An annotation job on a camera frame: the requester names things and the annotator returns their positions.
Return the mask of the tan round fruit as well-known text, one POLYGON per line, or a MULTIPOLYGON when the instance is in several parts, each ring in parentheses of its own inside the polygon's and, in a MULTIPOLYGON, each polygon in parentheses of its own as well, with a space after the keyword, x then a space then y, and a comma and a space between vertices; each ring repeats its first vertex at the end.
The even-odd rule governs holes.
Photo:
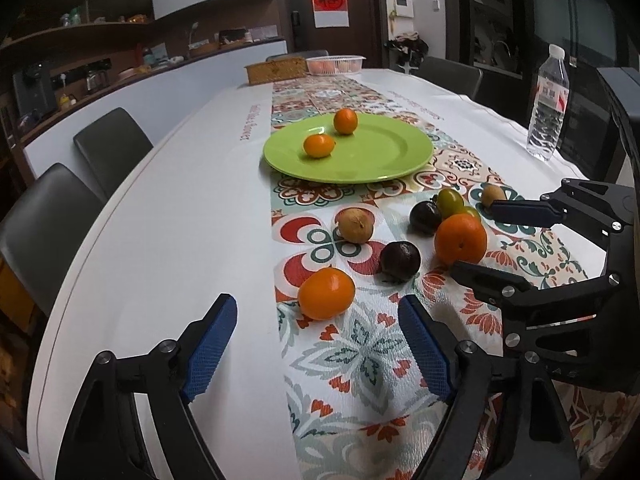
POLYGON ((483 188, 480 201, 485 209, 490 209, 495 201, 502 202, 506 200, 506 193, 498 185, 488 184, 483 188))

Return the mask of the green tomato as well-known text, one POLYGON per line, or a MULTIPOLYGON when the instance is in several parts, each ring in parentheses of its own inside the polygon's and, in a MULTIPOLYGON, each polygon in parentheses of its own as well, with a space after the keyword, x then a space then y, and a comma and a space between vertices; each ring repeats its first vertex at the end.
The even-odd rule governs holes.
POLYGON ((458 214, 468 214, 470 217, 474 218, 478 222, 482 222, 482 217, 480 213, 471 206, 463 206, 458 210, 458 214))
POLYGON ((464 211, 465 203, 463 197, 453 188, 443 188, 436 197, 436 207, 445 220, 454 214, 464 211))

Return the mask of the medium orange tangerine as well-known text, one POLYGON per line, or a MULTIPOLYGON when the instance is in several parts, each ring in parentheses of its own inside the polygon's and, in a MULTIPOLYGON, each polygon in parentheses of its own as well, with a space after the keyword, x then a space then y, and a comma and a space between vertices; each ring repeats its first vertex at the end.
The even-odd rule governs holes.
POLYGON ((445 266, 457 261, 480 263, 487 244, 487 233, 480 220, 465 212, 445 219, 434 236, 436 257, 445 266))

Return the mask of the dark plum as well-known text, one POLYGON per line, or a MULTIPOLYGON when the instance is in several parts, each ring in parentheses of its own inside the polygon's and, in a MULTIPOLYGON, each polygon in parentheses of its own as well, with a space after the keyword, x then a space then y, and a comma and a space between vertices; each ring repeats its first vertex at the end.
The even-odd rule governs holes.
POLYGON ((433 236, 442 223, 442 214, 432 200, 424 200, 412 207, 409 222, 414 230, 433 236))
POLYGON ((378 259, 380 270, 396 281, 408 282, 420 270, 421 255, 419 249, 405 240, 388 243, 378 259))

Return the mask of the small orange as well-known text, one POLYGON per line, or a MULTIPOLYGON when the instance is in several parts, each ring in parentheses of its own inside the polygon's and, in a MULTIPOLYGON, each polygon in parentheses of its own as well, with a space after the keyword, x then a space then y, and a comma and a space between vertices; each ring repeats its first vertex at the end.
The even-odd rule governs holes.
POLYGON ((297 295, 300 312, 315 321, 325 321, 345 312, 356 295, 352 278, 335 268, 321 269, 300 285, 297 295))

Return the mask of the small tan fruit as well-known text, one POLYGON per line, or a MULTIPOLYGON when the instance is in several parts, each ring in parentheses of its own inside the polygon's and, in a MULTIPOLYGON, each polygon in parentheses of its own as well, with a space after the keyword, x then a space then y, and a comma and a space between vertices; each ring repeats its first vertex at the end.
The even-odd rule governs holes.
POLYGON ((372 237, 374 218, 369 211, 361 208, 347 208, 337 215, 336 222, 346 242, 364 244, 372 237))

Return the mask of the large orange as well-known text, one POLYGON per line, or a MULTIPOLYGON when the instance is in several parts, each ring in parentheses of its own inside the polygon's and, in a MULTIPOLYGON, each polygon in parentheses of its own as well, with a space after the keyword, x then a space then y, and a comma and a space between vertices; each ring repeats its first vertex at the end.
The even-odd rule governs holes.
POLYGON ((334 114, 333 125, 338 134, 349 136, 358 128, 357 113, 350 108, 342 108, 334 114))

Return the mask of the small orange kumquat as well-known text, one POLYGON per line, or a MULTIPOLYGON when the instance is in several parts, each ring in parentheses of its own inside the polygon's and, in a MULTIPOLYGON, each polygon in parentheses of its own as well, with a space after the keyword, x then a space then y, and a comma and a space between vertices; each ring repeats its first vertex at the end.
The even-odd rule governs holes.
POLYGON ((332 136, 325 133, 316 133, 307 136, 303 149, 305 153, 314 159, 325 158, 332 154, 335 148, 335 141, 332 136))

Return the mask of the patterned table runner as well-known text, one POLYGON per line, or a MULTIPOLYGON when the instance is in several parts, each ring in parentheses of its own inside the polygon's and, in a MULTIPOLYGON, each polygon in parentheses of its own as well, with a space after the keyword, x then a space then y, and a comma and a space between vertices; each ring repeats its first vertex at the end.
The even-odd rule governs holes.
POLYGON ((396 75, 272 89, 274 291, 306 479, 581 479, 639 416, 639 194, 396 75), (434 96, 435 104, 421 100, 434 96))

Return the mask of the clear water bottle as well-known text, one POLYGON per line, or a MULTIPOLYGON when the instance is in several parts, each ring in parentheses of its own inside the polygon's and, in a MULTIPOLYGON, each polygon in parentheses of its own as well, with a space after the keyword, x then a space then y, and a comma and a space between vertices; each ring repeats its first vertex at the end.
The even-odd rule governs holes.
POLYGON ((538 70, 526 142, 529 154, 545 162, 558 147, 570 96, 564 49, 549 44, 548 53, 538 70))

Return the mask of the dark chair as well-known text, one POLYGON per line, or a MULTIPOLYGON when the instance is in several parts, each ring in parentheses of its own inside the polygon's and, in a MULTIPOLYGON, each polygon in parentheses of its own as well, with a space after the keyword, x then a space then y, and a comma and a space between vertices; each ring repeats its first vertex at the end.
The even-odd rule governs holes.
POLYGON ((475 66, 428 56, 424 58, 416 76, 474 101, 480 90, 483 71, 475 66))
POLYGON ((57 162, 2 220, 2 258, 45 315, 102 208, 99 197, 57 162))
POLYGON ((74 144, 106 198, 153 148, 142 128, 122 107, 80 130, 74 144))

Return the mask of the green plate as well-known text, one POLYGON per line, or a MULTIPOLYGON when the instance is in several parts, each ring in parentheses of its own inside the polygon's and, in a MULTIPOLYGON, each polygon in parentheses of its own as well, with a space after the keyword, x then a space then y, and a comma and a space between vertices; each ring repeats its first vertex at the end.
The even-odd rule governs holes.
POLYGON ((318 183, 361 184, 405 177, 432 158, 432 140, 421 129, 382 115, 360 114, 354 133, 341 136, 331 114, 309 117, 273 131, 264 144, 266 163, 281 174, 318 183), (326 157, 313 158, 304 142, 325 134, 335 146, 326 157))

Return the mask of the dark chair table end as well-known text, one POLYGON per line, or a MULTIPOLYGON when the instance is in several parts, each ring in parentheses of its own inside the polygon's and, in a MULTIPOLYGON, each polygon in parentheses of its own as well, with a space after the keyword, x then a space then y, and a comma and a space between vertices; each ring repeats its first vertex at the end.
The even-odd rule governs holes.
POLYGON ((288 60, 289 58, 304 58, 305 60, 308 60, 308 58, 322 58, 322 56, 329 56, 329 52, 324 49, 318 49, 318 50, 282 53, 282 54, 268 56, 268 58, 266 58, 266 62, 288 60))

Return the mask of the dark chair far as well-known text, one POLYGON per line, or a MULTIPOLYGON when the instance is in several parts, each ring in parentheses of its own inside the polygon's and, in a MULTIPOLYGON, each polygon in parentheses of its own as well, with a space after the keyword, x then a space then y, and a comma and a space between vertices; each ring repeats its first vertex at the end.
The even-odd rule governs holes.
POLYGON ((153 148, 142 128, 122 107, 80 130, 74 144, 106 198, 153 148))

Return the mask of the black coffee machine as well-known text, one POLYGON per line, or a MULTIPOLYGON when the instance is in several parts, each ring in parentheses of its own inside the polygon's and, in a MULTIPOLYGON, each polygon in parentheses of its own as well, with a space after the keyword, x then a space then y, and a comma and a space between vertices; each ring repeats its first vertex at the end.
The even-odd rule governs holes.
POLYGON ((43 63, 26 66, 12 76, 18 114, 40 117, 56 111, 58 102, 52 88, 49 67, 43 63))

